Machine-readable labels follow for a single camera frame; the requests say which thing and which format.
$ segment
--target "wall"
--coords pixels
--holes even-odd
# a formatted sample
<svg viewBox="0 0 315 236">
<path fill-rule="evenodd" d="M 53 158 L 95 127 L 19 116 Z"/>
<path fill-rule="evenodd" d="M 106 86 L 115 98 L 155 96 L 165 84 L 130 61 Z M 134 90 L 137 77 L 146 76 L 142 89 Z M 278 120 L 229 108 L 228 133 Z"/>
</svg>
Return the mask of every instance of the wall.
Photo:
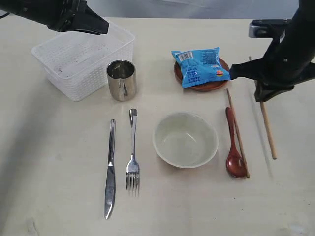
<svg viewBox="0 0 315 236">
<path fill-rule="evenodd" d="M 291 18 L 298 0 L 88 0 L 102 16 L 157 18 Z"/>
</svg>

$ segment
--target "butter knife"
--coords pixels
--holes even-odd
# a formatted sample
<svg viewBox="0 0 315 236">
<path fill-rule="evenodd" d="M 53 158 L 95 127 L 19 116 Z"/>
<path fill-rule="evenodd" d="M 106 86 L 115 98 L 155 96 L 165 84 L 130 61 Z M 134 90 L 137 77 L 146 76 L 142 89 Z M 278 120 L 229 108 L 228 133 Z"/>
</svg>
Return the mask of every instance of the butter knife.
<svg viewBox="0 0 315 236">
<path fill-rule="evenodd" d="M 115 154 L 115 132 L 116 122 L 114 119 L 110 121 L 109 149 L 108 149 L 108 164 L 107 178 L 105 187 L 105 213 L 104 217 L 108 220 L 113 212 L 116 194 L 114 154 Z"/>
</svg>

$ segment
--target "stainless steel cup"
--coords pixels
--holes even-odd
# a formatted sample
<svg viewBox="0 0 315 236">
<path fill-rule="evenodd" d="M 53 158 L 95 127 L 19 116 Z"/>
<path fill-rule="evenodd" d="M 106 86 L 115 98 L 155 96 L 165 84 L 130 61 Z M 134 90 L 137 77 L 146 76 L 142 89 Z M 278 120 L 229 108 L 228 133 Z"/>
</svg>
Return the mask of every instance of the stainless steel cup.
<svg viewBox="0 0 315 236">
<path fill-rule="evenodd" d="M 136 68 L 127 60 L 116 60 L 106 69 L 109 90 L 118 101 L 128 101 L 137 92 Z"/>
</svg>

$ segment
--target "white plastic basket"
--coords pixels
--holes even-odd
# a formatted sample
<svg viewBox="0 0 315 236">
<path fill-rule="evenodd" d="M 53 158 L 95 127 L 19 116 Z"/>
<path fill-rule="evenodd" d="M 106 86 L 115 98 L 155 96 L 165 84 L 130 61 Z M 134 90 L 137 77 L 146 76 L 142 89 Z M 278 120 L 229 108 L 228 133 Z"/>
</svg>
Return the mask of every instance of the white plastic basket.
<svg viewBox="0 0 315 236">
<path fill-rule="evenodd" d="M 109 22 L 106 35 L 65 32 L 34 47 L 31 53 L 47 77 L 72 101 L 80 101 L 107 83 L 106 66 L 132 61 L 134 36 Z"/>
</svg>

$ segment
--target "chopsticks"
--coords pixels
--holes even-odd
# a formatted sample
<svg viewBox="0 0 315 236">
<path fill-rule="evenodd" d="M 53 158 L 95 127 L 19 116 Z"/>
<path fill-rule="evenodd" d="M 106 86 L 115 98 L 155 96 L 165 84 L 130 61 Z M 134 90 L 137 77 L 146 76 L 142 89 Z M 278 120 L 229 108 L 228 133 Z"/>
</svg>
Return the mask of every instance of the chopsticks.
<svg viewBox="0 0 315 236">
<path fill-rule="evenodd" d="M 233 112 L 233 115 L 234 115 L 234 124 L 235 124 L 235 130 L 236 130 L 236 135 L 237 135 L 237 139 L 238 139 L 238 144 L 240 146 L 240 150 L 241 150 L 241 156 L 242 156 L 242 159 L 244 161 L 244 164 L 245 164 L 245 168 L 246 168 L 246 178 L 250 178 L 250 173 L 248 171 L 248 166 L 247 166 L 247 162 L 246 162 L 246 159 L 245 159 L 245 153 L 244 153 L 244 148 L 243 148 L 243 142 L 242 142 L 242 138 L 241 138 L 241 134 L 240 134 L 240 130 L 238 128 L 238 124 L 237 124 L 237 119 L 236 119 L 236 116 L 235 116 L 235 112 L 234 112 L 234 107 L 233 107 L 233 102 L 232 102 L 232 98 L 231 98 L 231 94 L 230 94 L 230 91 L 228 90 L 228 88 L 226 89 L 226 92 L 227 92 L 227 96 L 228 96 L 228 101 L 230 103 L 230 107 L 232 109 L 232 112 Z"/>
<path fill-rule="evenodd" d="M 271 134 L 269 119 L 267 117 L 267 111 L 265 108 L 265 104 L 263 102 L 260 102 L 260 108 L 261 108 L 262 117 L 263 117 L 264 123 L 265 123 L 265 128 L 266 128 L 266 132 L 267 132 L 267 138 L 268 138 L 268 142 L 269 142 L 269 146 L 270 146 L 272 159 L 276 160 L 277 159 L 277 153 L 276 153 L 276 149 L 275 149 L 275 145 L 274 145 L 274 140 L 273 140 L 272 134 Z"/>
</svg>

